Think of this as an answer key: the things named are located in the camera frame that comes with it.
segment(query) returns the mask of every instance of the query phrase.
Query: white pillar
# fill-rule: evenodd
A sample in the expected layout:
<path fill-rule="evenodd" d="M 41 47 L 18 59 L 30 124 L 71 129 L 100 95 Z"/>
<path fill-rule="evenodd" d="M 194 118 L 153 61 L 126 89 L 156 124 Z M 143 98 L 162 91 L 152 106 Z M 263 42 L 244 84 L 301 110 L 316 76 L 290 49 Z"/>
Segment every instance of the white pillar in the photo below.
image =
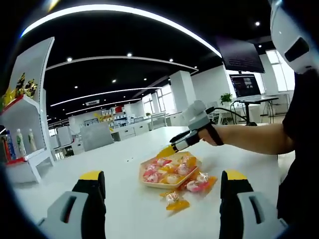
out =
<path fill-rule="evenodd" d="M 160 113 L 160 104 L 159 104 L 159 100 L 158 100 L 158 97 L 156 95 L 156 92 L 151 94 L 151 96 L 152 96 L 155 114 L 158 114 L 158 113 Z"/>
<path fill-rule="evenodd" d="M 178 71 L 170 76 L 170 82 L 177 112 L 186 110 L 196 100 L 190 73 Z"/>

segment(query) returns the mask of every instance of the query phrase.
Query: monitor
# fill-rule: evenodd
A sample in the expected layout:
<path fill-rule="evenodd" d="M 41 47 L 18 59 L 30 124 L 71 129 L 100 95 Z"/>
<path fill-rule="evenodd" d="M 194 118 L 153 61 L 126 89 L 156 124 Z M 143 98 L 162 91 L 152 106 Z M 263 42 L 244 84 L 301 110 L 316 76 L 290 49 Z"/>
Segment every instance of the monitor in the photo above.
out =
<path fill-rule="evenodd" d="M 217 36 L 216 44 L 226 70 L 265 73 L 254 44 L 224 36 Z"/>
<path fill-rule="evenodd" d="M 253 74 L 229 75 L 234 86 L 236 97 L 258 96 L 260 90 Z"/>

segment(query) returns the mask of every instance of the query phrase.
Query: curved light strip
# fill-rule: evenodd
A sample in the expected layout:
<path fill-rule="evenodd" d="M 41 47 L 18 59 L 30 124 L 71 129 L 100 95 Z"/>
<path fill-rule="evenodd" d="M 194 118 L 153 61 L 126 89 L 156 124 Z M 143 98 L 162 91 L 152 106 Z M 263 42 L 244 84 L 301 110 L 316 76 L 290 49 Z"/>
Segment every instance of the curved light strip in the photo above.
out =
<path fill-rule="evenodd" d="M 78 98 L 73 98 L 73 99 L 70 99 L 70 100 L 67 100 L 67 101 L 62 101 L 62 102 L 59 102 L 59 103 L 56 103 L 56 104 L 52 104 L 50 105 L 51 107 L 52 106 L 57 106 L 57 105 L 60 105 L 60 104 L 63 104 L 63 103 L 67 103 L 67 102 L 70 102 L 70 101 L 75 101 L 75 100 L 79 100 L 79 99 L 83 99 L 83 98 L 87 98 L 87 97 L 91 97 L 91 96 L 99 96 L 99 95 L 105 95 L 105 94 L 111 94 L 111 93 L 117 93 L 117 92 L 125 92 L 125 91 L 138 91 L 138 90 L 148 90 L 148 89 L 160 89 L 161 87 L 145 87 L 145 88 L 134 88 L 134 89 L 126 89 L 126 90 L 117 90 L 117 91 L 107 91 L 107 92 L 102 92 L 102 93 L 97 93 L 97 94 L 92 94 L 92 95 L 87 95 L 87 96 L 81 96 L 81 97 L 78 97 Z"/>
<path fill-rule="evenodd" d="M 181 67 L 185 67 L 185 68 L 188 68 L 188 69 L 192 69 L 192 70 L 194 70 L 193 73 L 199 71 L 198 69 L 196 69 L 194 67 L 182 65 L 182 64 L 179 64 L 179 63 L 159 60 L 159 59 L 155 59 L 155 58 L 139 57 L 139 56 L 93 56 L 93 57 L 85 57 L 85 58 L 80 58 L 80 59 L 76 59 L 76 60 L 72 60 L 72 61 L 65 61 L 65 62 L 56 64 L 56 65 L 50 66 L 50 67 L 46 68 L 46 71 L 54 69 L 54 68 L 57 68 L 57 67 L 60 67 L 60 66 L 73 64 L 73 63 L 76 63 L 76 62 L 92 61 L 92 60 L 103 60 L 103 59 L 133 59 L 133 60 L 155 61 L 155 62 L 167 63 L 167 64 L 171 64 L 171 65 L 175 65 L 175 66 L 181 66 Z"/>
<path fill-rule="evenodd" d="M 85 109 L 81 109 L 81 110 L 78 110 L 78 111 L 69 112 L 69 113 L 66 113 L 66 115 L 77 113 L 77 112 L 80 112 L 80 111 L 86 111 L 86 110 L 97 108 L 97 107 L 101 107 L 101 106 L 108 106 L 108 105 L 112 105 L 112 104 L 119 104 L 119 103 L 124 103 L 124 102 L 129 102 L 129 101 L 139 101 L 139 100 L 141 100 L 141 98 L 133 99 L 133 100 L 127 100 L 127 101 L 118 101 L 118 102 L 108 103 L 108 104 L 99 105 L 99 106 L 93 106 L 93 107 L 90 107 L 90 108 L 85 108 Z"/>
<path fill-rule="evenodd" d="M 185 34 L 189 35 L 190 37 L 194 38 L 195 40 L 197 40 L 198 42 L 200 42 L 201 44 L 206 46 L 208 49 L 213 51 L 217 56 L 219 56 L 221 58 L 221 54 L 212 45 L 210 45 L 208 42 L 206 42 L 201 37 L 197 36 L 195 33 L 191 32 L 190 30 L 186 29 L 185 27 L 177 24 L 176 22 L 173 22 L 165 17 L 159 16 L 157 14 L 154 14 L 154 13 L 151 13 L 148 11 L 140 10 L 140 9 L 129 7 L 129 6 L 120 6 L 120 5 L 92 4 L 92 5 L 75 6 L 75 7 L 63 9 L 63 10 L 51 13 L 51 14 L 39 19 L 38 21 L 32 23 L 30 26 L 28 26 L 23 31 L 23 33 L 21 34 L 21 37 L 26 35 L 31 30 L 35 29 L 36 27 L 44 24 L 45 22 L 53 20 L 57 17 L 65 16 L 65 15 L 76 13 L 76 12 L 100 11 L 100 10 L 127 12 L 127 13 L 132 13 L 132 14 L 148 17 L 148 18 L 151 18 L 151 19 L 156 20 L 156 21 L 160 21 L 160 22 L 167 24 L 171 27 L 174 27 L 177 30 L 180 30 L 180 31 L 184 32 Z"/>

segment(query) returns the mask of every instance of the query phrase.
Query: bottle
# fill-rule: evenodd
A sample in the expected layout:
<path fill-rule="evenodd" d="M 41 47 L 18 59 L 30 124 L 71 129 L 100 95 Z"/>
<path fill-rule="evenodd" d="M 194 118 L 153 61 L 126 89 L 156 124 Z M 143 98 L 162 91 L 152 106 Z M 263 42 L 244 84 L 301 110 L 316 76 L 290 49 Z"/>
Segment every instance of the bottle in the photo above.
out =
<path fill-rule="evenodd" d="M 29 139 L 29 143 L 31 145 L 32 151 L 35 152 L 36 151 L 36 146 L 35 146 L 34 136 L 33 136 L 33 132 L 32 132 L 31 128 L 29 129 L 28 139 Z"/>
<path fill-rule="evenodd" d="M 8 146 L 8 150 L 9 150 L 9 153 L 10 153 L 10 158 L 11 158 L 11 160 L 16 160 L 16 155 L 14 153 L 14 147 L 13 147 L 13 144 L 12 144 L 12 138 L 11 138 L 10 130 L 7 130 L 6 134 L 7 134 L 6 141 L 7 141 L 7 146 Z"/>
<path fill-rule="evenodd" d="M 20 155 L 21 157 L 24 157 L 26 155 L 26 151 L 23 143 L 22 133 L 19 128 L 16 130 L 16 141 L 18 143 Z"/>

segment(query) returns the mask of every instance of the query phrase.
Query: food tray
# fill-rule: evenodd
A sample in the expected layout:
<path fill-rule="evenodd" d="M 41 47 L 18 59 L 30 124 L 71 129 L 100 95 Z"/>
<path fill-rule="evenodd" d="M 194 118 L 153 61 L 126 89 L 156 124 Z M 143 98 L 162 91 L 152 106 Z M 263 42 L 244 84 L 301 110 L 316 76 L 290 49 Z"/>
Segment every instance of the food tray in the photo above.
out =
<path fill-rule="evenodd" d="M 182 158 L 183 156 L 192 156 L 194 157 L 190 152 L 178 152 L 178 153 L 175 153 L 173 155 L 171 155 L 170 157 L 167 157 L 169 158 L 170 160 L 173 161 L 173 163 L 177 163 L 177 161 Z M 148 164 L 150 164 L 151 162 L 155 161 L 156 158 L 151 158 L 143 163 L 141 163 L 140 165 L 140 173 L 139 173 L 139 181 L 148 186 L 148 187 L 153 187 L 153 188 L 164 188 L 164 189 L 175 189 L 175 188 L 178 188 L 183 182 L 185 182 L 192 174 L 193 172 L 201 166 L 201 162 L 197 159 L 196 160 L 196 167 L 189 173 L 185 176 L 185 178 L 183 180 L 181 180 L 179 183 L 177 184 L 165 184 L 165 183 L 150 183 L 150 182 L 145 182 L 144 181 L 144 178 L 143 178 L 143 174 L 145 172 L 145 168 Z"/>

